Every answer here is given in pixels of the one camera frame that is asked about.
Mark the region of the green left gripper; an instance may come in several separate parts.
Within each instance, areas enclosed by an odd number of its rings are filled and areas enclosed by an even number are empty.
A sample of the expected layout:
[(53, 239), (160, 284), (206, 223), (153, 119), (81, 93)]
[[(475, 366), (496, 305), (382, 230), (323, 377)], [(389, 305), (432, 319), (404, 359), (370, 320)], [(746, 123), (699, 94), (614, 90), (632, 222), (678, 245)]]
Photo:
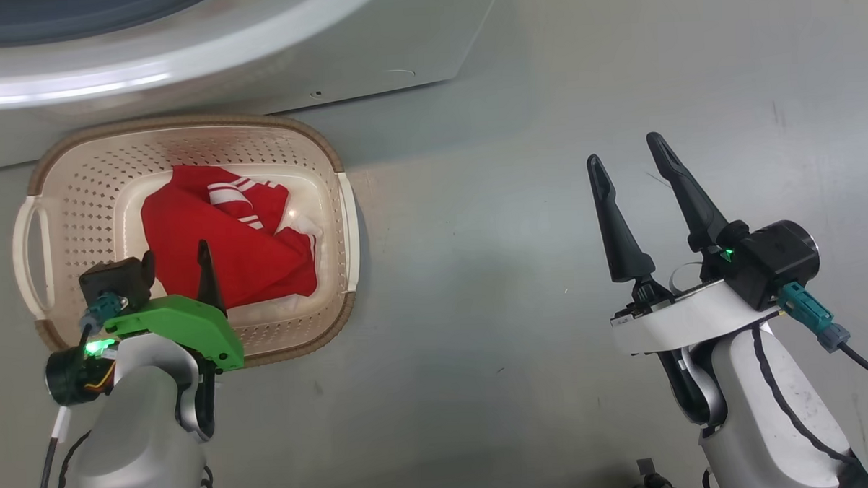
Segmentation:
[[(70, 407), (109, 393), (118, 383), (117, 357), (121, 350), (141, 346), (147, 334), (169, 340), (192, 354), (195, 365), (209, 373), (240, 370), (245, 350), (227, 320), (224, 294), (214, 268), (211, 248), (199, 240), (198, 300), (181, 295), (156, 297), (135, 312), (116, 310), (115, 298), (99, 299), (80, 321), (80, 339), (74, 348), (49, 356), (45, 384), (53, 400)], [(156, 277), (154, 252), (141, 258), (141, 279), (152, 288)]]

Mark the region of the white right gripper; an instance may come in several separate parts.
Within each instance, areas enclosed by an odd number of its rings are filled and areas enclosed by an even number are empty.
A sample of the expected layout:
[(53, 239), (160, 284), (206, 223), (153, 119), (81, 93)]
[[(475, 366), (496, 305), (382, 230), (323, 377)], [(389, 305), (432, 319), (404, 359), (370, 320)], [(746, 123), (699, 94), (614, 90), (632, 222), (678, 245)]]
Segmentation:
[[(654, 131), (646, 137), (659, 174), (669, 181), (683, 213), (689, 248), (708, 253), (718, 246), (719, 234), (729, 222), (665, 138)], [(611, 281), (650, 279), (655, 263), (635, 240), (618, 208), (613, 180), (596, 154), (588, 157), (587, 172)], [(754, 310), (723, 279), (701, 284), (682, 295), (670, 291), (666, 295), (654, 291), (653, 300), (634, 300), (621, 315), (611, 318), (613, 341), (620, 352), (671, 352), (731, 334), (779, 313), (776, 306)]]

